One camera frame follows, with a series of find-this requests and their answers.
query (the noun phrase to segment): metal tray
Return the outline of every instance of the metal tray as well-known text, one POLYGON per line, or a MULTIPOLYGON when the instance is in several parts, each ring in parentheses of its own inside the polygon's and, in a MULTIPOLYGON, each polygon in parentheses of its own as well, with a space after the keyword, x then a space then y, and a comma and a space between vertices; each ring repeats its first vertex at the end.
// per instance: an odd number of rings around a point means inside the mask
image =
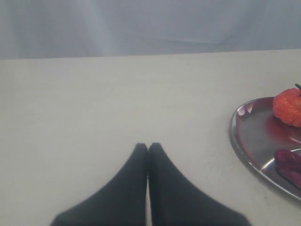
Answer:
POLYGON ((273 97, 249 101, 233 114, 230 124, 232 147, 248 168, 295 199, 301 189, 281 177, 275 169, 274 153, 288 149, 301 154, 301 129, 286 126, 272 111, 273 97))

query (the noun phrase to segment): table surface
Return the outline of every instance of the table surface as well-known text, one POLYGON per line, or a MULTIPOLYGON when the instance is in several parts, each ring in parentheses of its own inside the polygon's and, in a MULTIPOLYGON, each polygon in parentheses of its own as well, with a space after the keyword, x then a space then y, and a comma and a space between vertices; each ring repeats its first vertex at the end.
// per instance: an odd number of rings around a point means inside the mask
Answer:
POLYGON ((300 225, 301 205, 251 174, 228 136, 241 104, 301 82, 300 59, 284 50, 0 61, 0 224, 49 225, 105 185, 135 143, 160 142, 193 184, 254 226, 300 225))

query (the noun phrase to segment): white backdrop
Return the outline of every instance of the white backdrop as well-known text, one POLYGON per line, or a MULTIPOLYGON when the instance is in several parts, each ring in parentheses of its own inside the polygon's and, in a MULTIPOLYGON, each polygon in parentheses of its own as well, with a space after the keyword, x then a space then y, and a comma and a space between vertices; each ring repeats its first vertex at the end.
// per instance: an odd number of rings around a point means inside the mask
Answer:
POLYGON ((301 48, 301 0, 0 0, 0 59, 301 48))

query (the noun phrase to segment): oval tray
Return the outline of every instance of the oval tray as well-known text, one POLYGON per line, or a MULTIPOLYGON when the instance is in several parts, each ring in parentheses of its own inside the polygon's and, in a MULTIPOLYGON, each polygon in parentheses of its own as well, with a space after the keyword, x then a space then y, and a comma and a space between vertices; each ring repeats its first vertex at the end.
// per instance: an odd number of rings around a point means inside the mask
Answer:
POLYGON ((301 154, 301 129, 286 126, 272 111, 273 97, 251 100, 240 106, 230 123, 232 147, 256 175, 301 201, 301 189, 280 176, 274 163, 278 149, 301 154))

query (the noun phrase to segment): tray rim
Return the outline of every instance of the tray rim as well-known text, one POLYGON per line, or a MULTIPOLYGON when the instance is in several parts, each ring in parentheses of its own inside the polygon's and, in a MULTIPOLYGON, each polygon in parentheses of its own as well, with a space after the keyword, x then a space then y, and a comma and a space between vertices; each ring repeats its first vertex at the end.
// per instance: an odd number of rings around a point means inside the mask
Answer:
POLYGON ((239 160, 252 172, 254 172, 254 175, 260 177, 260 179, 264 179, 265 182, 268 182, 270 185, 273 185, 274 187, 276 187, 277 189, 280 189, 281 191, 285 192, 287 195, 289 195, 290 197, 293 197, 295 199, 297 199, 298 201, 301 201, 301 197, 291 193, 289 190, 283 188, 281 185, 279 185, 278 183, 276 183, 274 180, 272 180, 271 178, 269 178, 266 174, 264 174, 260 168, 258 168, 257 166, 255 166, 252 161, 248 158, 248 156, 246 155, 246 153, 243 151, 243 149, 241 148, 239 142, 237 141, 237 133, 235 130, 236 127, 236 118, 237 118, 237 112, 238 110, 251 103, 254 102, 256 100, 261 100, 261 99, 271 99, 274 97, 261 97, 261 98, 256 98, 256 99, 252 99, 250 101, 245 102, 244 104, 242 104, 241 106, 239 106, 235 112, 233 113, 231 120, 230 120, 230 126, 229 126, 229 137, 230 137, 230 143, 231 146, 236 154, 236 156, 239 158, 239 160))

